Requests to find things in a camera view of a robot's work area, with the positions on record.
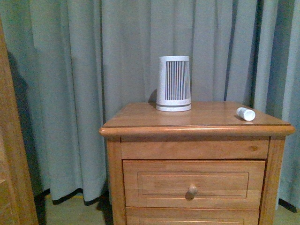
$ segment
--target white air purifier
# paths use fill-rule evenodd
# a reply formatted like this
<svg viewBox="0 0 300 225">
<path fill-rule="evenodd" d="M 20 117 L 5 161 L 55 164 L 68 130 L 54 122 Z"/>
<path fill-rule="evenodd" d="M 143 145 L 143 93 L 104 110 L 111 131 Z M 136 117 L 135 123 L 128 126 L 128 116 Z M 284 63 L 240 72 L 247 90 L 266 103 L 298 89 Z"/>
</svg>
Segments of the white air purifier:
<svg viewBox="0 0 300 225">
<path fill-rule="evenodd" d="M 159 57 L 156 108 L 167 112 L 191 109 L 188 56 Z"/>
</svg>

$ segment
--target curtain fold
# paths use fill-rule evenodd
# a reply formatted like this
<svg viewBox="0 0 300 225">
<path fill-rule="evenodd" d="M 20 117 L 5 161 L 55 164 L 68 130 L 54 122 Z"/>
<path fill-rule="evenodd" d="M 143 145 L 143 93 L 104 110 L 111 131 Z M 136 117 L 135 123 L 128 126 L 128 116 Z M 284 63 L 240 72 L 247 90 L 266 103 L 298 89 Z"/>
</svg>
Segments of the curtain fold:
<svg viewBox="0 0 300 225">
<path fill-rule="evenodd" d="M 251 105 L 254 96 L 255 108 L 299 130 L 299 0 L 260 7 L 256 0 L 1 0 L 7 46 L 28 85 L 35 193 L 50 188 L 57 200 L 82 188 L 91 201 L 106 189 L 98 129 L 127 103 L 156 100 L 159 56 L 190 56 L 193 101 Z M 299 207 L 298 146 L 298 133 L 287 138 L 280 194 Z"/>
</svg>

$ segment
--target small white object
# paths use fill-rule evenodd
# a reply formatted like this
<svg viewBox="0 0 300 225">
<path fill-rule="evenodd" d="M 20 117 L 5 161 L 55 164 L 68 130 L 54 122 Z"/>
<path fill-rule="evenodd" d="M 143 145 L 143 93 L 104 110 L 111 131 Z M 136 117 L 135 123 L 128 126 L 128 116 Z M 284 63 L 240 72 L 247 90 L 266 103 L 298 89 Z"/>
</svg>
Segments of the small white object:
<svg viewBox="0 0 300 225">
<path fill-rule="evenodd" d="M 237 109 L 236 114 L 246 121 L 252 121 L 255 118 L 255 112 L 251 109 L 240 107 Z"/>
<path fill-rule="evenodd" d="M 191 109 L 188 56 L 159 57 L 156 108 L 167 112 Z"/>
</svg>

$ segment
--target wooden knob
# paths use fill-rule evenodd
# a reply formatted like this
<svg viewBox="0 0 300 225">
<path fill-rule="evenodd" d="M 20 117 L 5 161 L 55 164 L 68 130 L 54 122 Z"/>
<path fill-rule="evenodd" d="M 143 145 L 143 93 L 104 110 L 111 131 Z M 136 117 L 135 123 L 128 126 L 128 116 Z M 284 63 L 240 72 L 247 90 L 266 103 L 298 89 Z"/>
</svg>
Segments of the wooden knob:
<svg viewBox="0 0 300 225">
<path fill-rule="evenodd" d="M 192 195 L 196 195 L 198 193 L 198 188 L 194 184 L 191 184 L 188 188 L 188 191 Z"/>
</svg>

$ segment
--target wooden drawer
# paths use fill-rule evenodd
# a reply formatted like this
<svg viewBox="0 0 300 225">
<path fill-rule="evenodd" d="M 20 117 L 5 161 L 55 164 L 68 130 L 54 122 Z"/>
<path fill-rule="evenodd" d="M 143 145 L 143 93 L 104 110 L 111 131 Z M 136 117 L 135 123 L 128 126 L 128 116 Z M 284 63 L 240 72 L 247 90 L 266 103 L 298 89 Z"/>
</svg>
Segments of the wooden drawer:
<svg viewBox="0 0 300 225">
<path fill-rule="evenodd" d="M 127 225 L 257 225 L 258 210 L 126 208 Z"/>
<path fill-rule="evenodd" d="M 264 161 L 124 160 L 128 207 L 258 209 Z M 198 193 L 188 189 L 195 185 Z"/>
<path fill-rule="evenodd" d="M 269 137 L 122 138 L 123 159 L 265 159 Z"/>
</svg>

